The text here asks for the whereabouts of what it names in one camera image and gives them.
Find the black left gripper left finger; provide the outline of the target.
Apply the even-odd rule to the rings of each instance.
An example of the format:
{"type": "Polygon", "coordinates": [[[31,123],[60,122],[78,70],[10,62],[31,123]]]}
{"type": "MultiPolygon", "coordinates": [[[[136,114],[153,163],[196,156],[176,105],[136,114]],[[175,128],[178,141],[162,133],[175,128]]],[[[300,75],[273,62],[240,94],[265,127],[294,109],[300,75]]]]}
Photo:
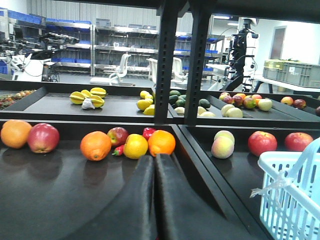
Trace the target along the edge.
{"type": "Polygon", "coordinates": [[[155,240],[154,160],[142,156],[129,181],[92,220],[65,240],[155,240]]]}

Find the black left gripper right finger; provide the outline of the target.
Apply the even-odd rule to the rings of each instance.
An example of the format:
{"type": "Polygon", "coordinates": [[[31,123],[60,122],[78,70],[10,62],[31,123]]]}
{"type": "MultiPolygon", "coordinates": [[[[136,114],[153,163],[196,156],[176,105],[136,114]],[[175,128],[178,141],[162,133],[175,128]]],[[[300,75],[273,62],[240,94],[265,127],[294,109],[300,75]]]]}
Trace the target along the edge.
{"type": "Polygon", "coordinates": [[[161,240],[251,240],[191,188],[167,154],[155,158],[161,240]]]}

